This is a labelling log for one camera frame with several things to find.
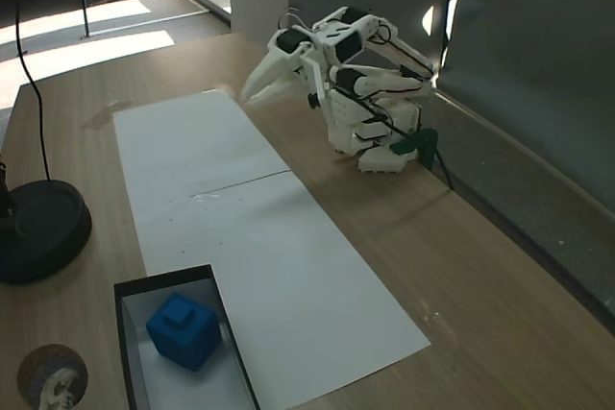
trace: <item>table surface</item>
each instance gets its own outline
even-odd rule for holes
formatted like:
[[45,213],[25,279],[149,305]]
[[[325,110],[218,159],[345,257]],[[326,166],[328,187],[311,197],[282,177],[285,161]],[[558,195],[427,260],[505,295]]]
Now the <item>table surface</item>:
[[[3,408],[27,408],[15,382],[19,363],[55,343],[86,361],[78,408],[128,408],[113,284],[146,274],[112,114],[212,88],[236,94],[263,53],[243,36],[221,36],[40,82],[51,174],[84,194],[94,228],[64,271],[0,286]],[[615,338],[430,172],[413,164],[400,175],[360,174],[303,101],[244,110],[432,343],[299,408],[615,408]],[[19,92],[2,159],[11,188],[43,178],[29,87]]]

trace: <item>wire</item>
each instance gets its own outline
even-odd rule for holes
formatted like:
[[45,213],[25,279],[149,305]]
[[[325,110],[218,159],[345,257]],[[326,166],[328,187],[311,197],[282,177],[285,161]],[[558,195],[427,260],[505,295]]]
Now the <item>wire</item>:
[[288,7],[288,9],[286,9],[286,12],[284,12],[283,15],[280,16],[280,18],[278,18],[278,29],[282,28],[282,20],[288,16],[288,17],[291,17],[291,18],[295,18],[297,21],[299,21],[299,24],[301,24],[304,27],[304,29],[306,29],[308,31],[311,31],[311,28],[309,28],[306,25],[304,20],[301,19],[301,16],[299,16],[296,13],[293,13],[293,12],[298,12],[298,11],[299,11],[299,9],[295,9],[293,7]]
[[411,60],[413,60],[414,62],[416,62],[419,66],[421,66],[422,68],[428,70],[431,74],[433,74],[433,69],[429,69],[428,66],[425,66],[422,62],[420,62],[419,60],[417,60],[416,58],[414,58],[410,53],[408,53],[406,50],[404,50],[402,47],[399,47],[398,45],[396,45],[395,43],[393,43],[392,39],[393,39],[393,32],[391,31],[391,28],[385,24],[385,23],[381,23],[380,24],[381,28],[386,29],[386,31],[388,31],[388,38],[384,38],[382,37],[380,32],[377,32],[375,34],[375,37],[377,37],[380,41],[375,41],[373,38],[370,38],[369,41],[372,43],[375,43],[377,45],[390,45],[391,47],[393,47],[395,50],[397,50],[398,52],[402,53],[404,56],[410,58]]
[[[383,116],[383,114],[376,112],[375,110],[373,110],[367,103],[365,103],[365,101],[358,99],[357,97],[355,97],[354,95],[352,95],[350,92],[346,91],[344,88],[338,86],[336,88],[337,91],[339,91],[342,95],[344,95],[346,98],[349,98],[351,100],[353,100],[355,103],[357,103],[359,106],[361,106],[362,108],[364,108],[365,110],[367,110],[370,114],[372,114],[374,117],[378,117],[381,119],[381,117]],[[404,132],[403,130],[397,128],[395,126],[395,124],[382,120],[381,119],[381,123],[387,127],[389,130],[400,134],[401,136],[403,136],[405,139],[412,139],[412,136],[409,133]],[[440,163],[442,170],[444,171],[444,176],[446,177],[446,181],[449,185],[449,188],[452,191],[455,191],[455,185],[453,184],[453,180],[451,178],[451,175],[449,173],[449,169],[446,166],[446,163],[444,163],[444,158],[442,157],[442,155],[440,154],[440,151],[438,149],[435,150],[435,156],[438,159],[438,162]]]
[[17,45],[17,55],[19,56],[19,60],[21,61],[21,67],[23,67],[24,72],[26,73],[26,77],[28,77],[28,81],[30,85],[34,89],[37,94],[38,99],[38,134],[40,137],[40,150],[42,152],[42,161],[45,166],[45,176],[48,181],[51,180],[51,176],[49,175],[49,164],[47,162],[47,150],[45,148],[45,134],[43,131],[43,111],[42,111],[42,96],[40,95],[40,91],[38,90],[37,84],[32,78],[28,67],[26,66],[26,61],[23,58],[23,49],[21,48],[21,34],[19,30],[19,16],[21,14],[21,0],[15,0],[15,41]]
[[[386,116],[386,118],[388,119],[388,121],[389,121],[389,123],[390,123],[391,125],[393,125],[393,124],[395,123],[395,121],[393,120],[393,116],[391,115],[391,113],[390,113],[388,110],[386,110],[385,108],[383,108],[382,106],[380,106],[380,105],[378,105],[378,104],[376,104],[376,103],[372,103],[372,106],[373,106],[374,108],[377,108],[377,109],[381,110],[381,111],[382,111],[382,114]],[[392,131],[391,129],[389,129],[389,130],[390,130],[390,132],[389,132],[389,134],[388,134],[388,137],[386,138],[386,141],[381,141],[381,140],[377,141],[377,143],[378,143],[378,145],[379,145],[379,146],[383,146],[383,145],[385,145],[385,144],[386,144],[386,143],[388,143],[388,142],[391,140],[391,138],[393,137],[393,131]]]

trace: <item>floor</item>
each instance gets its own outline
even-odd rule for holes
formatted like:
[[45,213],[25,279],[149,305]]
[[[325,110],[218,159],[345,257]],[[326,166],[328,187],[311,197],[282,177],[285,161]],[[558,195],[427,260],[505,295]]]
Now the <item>floor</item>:
[[[49,0],[47,4],[38,17],[26,10],[21,26],[26,62],[35,80],[230,31],[192,0],[122,0],[88,8],[92,36],[84,38],[83,12],[74,9],[74,0]],[[1,143],[7,109],[27,79],[16,57],[12,10],[0,11],[0,18]]]

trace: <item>black lamp base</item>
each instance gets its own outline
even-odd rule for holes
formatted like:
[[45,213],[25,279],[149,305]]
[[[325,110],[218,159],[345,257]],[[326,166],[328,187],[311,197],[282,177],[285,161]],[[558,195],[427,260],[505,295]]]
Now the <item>black lamp base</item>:
[[0,231],[0,282],[52,276],[86,245],[92,220],[83,197],[62,181],[38,181],[9,193],[15,226]]

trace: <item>blue block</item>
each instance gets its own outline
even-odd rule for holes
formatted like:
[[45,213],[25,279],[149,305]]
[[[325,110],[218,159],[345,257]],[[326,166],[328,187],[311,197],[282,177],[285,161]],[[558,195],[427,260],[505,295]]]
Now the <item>blue block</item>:
[[177,293],[150,319],[147,331],[160,354],[193,372],[222,342],[215,312]]

